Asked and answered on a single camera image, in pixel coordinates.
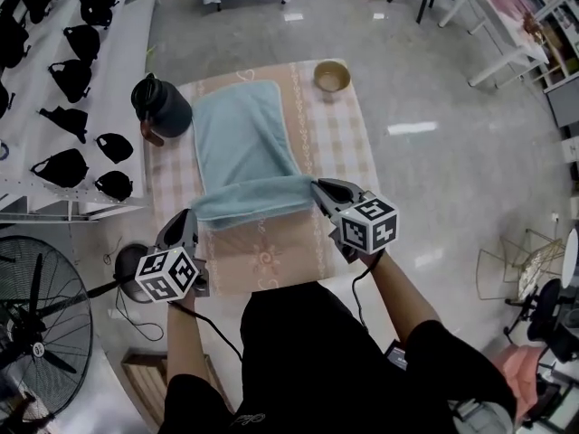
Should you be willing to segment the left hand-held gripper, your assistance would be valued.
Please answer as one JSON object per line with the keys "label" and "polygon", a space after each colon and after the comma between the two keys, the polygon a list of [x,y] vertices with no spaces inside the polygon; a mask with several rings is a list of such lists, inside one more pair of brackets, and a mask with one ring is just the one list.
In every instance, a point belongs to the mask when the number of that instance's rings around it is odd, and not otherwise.
{"label": "left hand-held gripper", "polygon": [[138,263],[135,281],[154,303],[184,299],[192,290],[209,297],[206,261],[195,256],[198,222],[192,209],[176,214],[159,232],[157,243]]}

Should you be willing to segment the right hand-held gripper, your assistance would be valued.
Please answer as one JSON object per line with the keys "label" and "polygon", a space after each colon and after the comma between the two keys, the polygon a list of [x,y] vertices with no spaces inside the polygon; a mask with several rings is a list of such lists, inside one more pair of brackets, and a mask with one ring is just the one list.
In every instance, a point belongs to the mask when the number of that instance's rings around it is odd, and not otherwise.
{"label": "right hand-held gripper", "polygon": [[360,255],[374,255],[398,239],[399,211],[389,200],[333,178],[312,182],[311,192],[318,208],[336,226],[330,237],[347,263]]}

